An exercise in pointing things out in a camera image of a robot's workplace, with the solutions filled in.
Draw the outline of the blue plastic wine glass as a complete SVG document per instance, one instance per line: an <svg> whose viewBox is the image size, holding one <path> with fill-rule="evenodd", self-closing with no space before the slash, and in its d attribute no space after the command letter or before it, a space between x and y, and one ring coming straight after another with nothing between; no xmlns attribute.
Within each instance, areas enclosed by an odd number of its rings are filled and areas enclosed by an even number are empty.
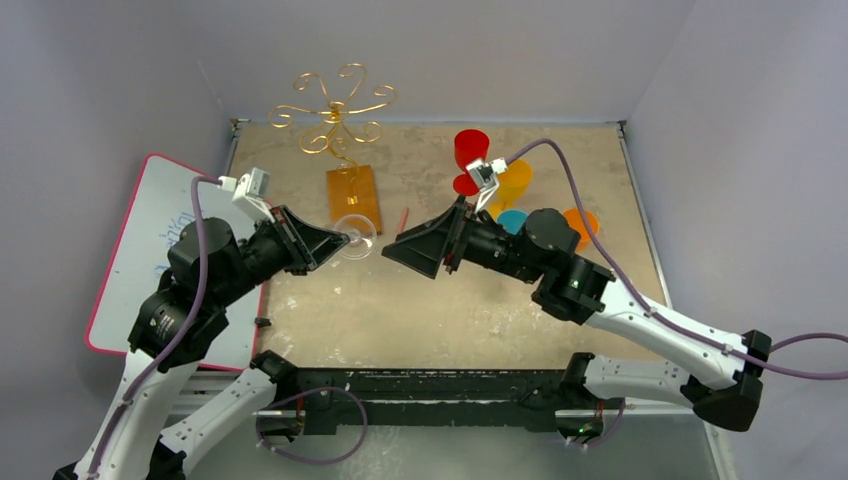
<svg viewBox="0 0 848 480"><path fill-rule="evenodd" d="M502 211L496 218L498 225L504 228L509 234L518 234L524 226L528 214L517 209L507 209Z"/></svg>

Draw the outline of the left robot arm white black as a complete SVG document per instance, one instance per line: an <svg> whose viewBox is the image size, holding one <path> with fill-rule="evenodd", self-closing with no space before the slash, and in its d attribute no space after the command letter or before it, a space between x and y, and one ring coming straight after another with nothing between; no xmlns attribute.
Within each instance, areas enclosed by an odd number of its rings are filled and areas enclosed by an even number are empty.
<svg viewBox="0 0 848 480"><path fill-rule="evenodd" d="M183 479L250 412L297 399L293 366L263 352L225 391L184 420L168 417L211 344L227 328L227 308L274 275L304 275L349 244L284 206L238 239L217 217L186 226L168 268L140 306L119 388L92 445L59 479Z"/></svg>

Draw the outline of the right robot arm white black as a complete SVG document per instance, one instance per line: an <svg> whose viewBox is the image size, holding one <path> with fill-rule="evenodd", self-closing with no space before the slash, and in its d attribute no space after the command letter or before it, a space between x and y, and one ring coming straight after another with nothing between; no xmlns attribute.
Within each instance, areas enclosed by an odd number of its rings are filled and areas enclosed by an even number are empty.
<svg viewBox="0 0 848 480"><path fill-rule="evenodd" d="M749 430L761 402L770 337L706 326L642 296L622 274L579 255L578 240L554 209L533 211L510 233L458 197L439 217L398 234L381 254L428 278L453 273L462 262L493 270L533 285L532 302L551 317L659 355L657 361L573 355L561 381L573 406L638 398L688 407L725 430Z"/></svg>

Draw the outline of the clear wine glass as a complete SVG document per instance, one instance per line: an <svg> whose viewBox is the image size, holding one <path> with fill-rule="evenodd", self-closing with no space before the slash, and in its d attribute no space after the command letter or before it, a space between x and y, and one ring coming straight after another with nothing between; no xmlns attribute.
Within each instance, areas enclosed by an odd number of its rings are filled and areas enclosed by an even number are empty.
<svg viewBox="0 0 848 480"><path fill-rule="evenodd" d="M354 213L342 216L333 224L333 230L348 239L347 244L337 251L345 259L362 260L376 247L376 226L365 215Z"/></svg>

